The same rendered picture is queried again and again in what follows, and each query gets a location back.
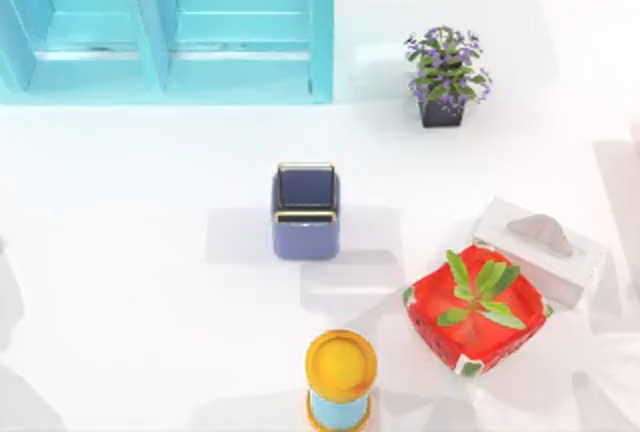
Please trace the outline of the blue square container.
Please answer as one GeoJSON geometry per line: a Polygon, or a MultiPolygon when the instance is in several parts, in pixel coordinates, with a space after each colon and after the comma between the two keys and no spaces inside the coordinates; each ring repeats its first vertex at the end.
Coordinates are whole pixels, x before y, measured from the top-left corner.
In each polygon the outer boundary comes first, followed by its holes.
{"type": "Polygon", "coordinates": [[[272,178],[271,226],[283,260],[334,258],[340,249],[341,183],[330,163],[277,165],[272,178]]]}

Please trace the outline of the purple flower plant pot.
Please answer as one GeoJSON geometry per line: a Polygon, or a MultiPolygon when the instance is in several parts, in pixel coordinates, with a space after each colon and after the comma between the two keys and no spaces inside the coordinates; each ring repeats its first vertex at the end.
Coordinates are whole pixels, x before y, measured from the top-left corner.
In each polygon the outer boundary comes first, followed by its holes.
{"type": "Polygon", "coordinates": [[[415,67],[408,87],[424,128],[458,127],[466,107],[490,95],[493,79],[480,65],[484,49],[473,31],[440,25],[409,35],[404,45],[415,67]]]}

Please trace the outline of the yellow and blue can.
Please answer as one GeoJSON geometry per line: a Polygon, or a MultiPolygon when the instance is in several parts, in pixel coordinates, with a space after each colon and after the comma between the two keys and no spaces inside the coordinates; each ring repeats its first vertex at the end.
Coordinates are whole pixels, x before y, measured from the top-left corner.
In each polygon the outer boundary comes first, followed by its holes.
{"type": "Polygon", "coordinates": [[[316,432],[364,432],[373,407],[377,355],[349,329],[316,337],[305,356],[306,413],[316,432]]]}

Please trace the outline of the light blue rack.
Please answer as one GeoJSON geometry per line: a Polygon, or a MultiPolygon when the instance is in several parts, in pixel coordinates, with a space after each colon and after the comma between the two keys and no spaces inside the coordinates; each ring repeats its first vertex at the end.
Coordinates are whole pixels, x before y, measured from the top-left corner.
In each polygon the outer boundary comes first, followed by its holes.
{"type": "Polygon", "coordinates": [[[334,0],[0,0],[0,105],[333,97],[334,0]]]}

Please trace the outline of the red watermelon plant pot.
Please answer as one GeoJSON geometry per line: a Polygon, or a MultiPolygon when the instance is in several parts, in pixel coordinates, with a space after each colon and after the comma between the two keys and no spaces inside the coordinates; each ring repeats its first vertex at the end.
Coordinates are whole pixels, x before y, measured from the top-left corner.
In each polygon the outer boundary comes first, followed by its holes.
{"type": "Polygon", "coordinates": [[[493,369],[553,314],[521,268],[482,241],[447,251],[444,263],[408,286],[402,299],[419,336],[463,377],[493,369]]]}

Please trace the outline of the white tissue box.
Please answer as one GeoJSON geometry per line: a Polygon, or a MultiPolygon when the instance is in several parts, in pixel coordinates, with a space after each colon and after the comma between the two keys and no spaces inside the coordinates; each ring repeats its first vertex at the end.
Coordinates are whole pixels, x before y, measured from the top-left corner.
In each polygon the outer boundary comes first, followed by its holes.
{"type": "Polygon", "coordinates": [[[604,264],[606,249],[554,217],[493,199],[476,221],[475,243],[520,267],[543,297],[573,309],[604,264]]]}

